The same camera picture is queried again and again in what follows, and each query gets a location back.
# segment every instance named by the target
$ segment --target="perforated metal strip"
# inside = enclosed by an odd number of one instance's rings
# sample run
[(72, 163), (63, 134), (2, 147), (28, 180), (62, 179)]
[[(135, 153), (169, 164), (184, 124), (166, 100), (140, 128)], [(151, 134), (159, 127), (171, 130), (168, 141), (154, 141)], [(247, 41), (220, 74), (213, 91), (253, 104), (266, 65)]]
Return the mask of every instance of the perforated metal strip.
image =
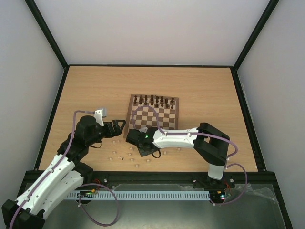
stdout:
[[(208, 191), (113, 191), (118, 200), (210, 200)], [(82, 199), (112, 200), (108, 191), (86, 195)], [(79, 199), (80, 192), (71, 192), (66, 199)]]

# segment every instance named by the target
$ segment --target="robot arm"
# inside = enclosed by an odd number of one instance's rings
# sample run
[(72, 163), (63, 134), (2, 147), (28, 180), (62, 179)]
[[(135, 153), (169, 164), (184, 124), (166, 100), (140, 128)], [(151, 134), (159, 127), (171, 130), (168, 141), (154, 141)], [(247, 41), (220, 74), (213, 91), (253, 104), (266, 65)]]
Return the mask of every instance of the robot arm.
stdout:
[[(119, 136), (126, 124), (125, 120), (104, 122), (106, 109), (101, 108), (93, 116), (83, 116), (76, 125), (74, 138), (68, 153), (71, 133), (58, 149), (48, 168), (15, 201), (7, 200), (2, 205), (4, 223), (9, 226), (16, 210), (25, 201), (15, 219), (14, 229), (41, 229), (52, 210), (74, 189), (92, 180), (93, 169), (80, 160), (88, 154), (89, 147), (101, 143), (103, 138)], [(29, 197), (37, 184), (40, 184)]]
[(166, 130), (166, 134), (156, 127), (129, 130), (126, 141), (137, 146), (141, 156), (147, 156), (166, 147), (194, 148), (209, 163), (208, 176), (220, 180), (223, 177), (229, 144), (215, 138), (210, 138), (207, 142), (207, 137), (199, 133), (230, 140), (228, 135), (212, 125), (200, 123), (199, 127), (188, 130)]

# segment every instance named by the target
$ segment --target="wooden tabletop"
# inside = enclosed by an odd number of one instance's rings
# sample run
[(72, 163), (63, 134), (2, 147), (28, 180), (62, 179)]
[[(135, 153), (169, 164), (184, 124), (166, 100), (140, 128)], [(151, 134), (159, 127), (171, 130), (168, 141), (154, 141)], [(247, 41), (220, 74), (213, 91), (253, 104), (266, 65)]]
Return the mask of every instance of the wooden tabletop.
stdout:
[[(126, 119), (131, 94), (178, 97), (179, 129), (210, 123), (239, 147), (230, 163), (240, 163), (246, 171), (257, 171), (229, 68), (91, 66), (69, 69), (40, 169), (49, 165), (67, 139), (75, 110), (106, 107), (108, 115), (104, 121)], [(208, 171), (208, 163), (194, 149), (167, 148), (162, 150), (161, 158), (140, 157), (136, 147), (125, 142), (123, 134), (104, 139), (99, 149), (90, 148), (82, 162), (99, 171)], [(231, 167), (228, 171), (242, 170)]]

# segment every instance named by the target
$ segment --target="gray wall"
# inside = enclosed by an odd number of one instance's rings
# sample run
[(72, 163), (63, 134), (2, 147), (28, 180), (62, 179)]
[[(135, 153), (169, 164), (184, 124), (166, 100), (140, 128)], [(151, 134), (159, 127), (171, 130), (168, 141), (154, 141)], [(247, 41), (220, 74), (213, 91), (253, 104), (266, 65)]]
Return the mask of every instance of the gray wall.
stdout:
[(293, 226), (305, 213), (305, 1), (280, 1), (239, 76), (267, 169), (276, 172)]
[(233, 65), (269, 0), (36, 0), (69, 64)]
[(2, 205), (33, 169), (63, 69), (23, 0), (0, 1), (0, 50)]

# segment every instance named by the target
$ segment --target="chessboard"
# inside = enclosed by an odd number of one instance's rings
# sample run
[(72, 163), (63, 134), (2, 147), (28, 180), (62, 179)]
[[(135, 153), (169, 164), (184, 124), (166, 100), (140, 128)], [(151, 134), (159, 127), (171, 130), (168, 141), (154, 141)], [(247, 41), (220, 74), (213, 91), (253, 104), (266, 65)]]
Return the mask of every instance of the chessboard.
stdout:
[[(132, 94), (129, 101), (126, 127), (124, 131), (124, 138), (126, 138), (128, 131), (133, 129), (132, 114), (143, 105), (153, 107), (159, 116), (159, 125), (162, 129), (175, 130), (178, 129), (179, 116), (179, 98), (160, 95), (146, 95), (146, 94)], [(157, 119), (153, 115), (152, 109), (143, 107), (139, 109), (134, 115), (135, 128), (141, 129), (143, 127), (157, 127)]]

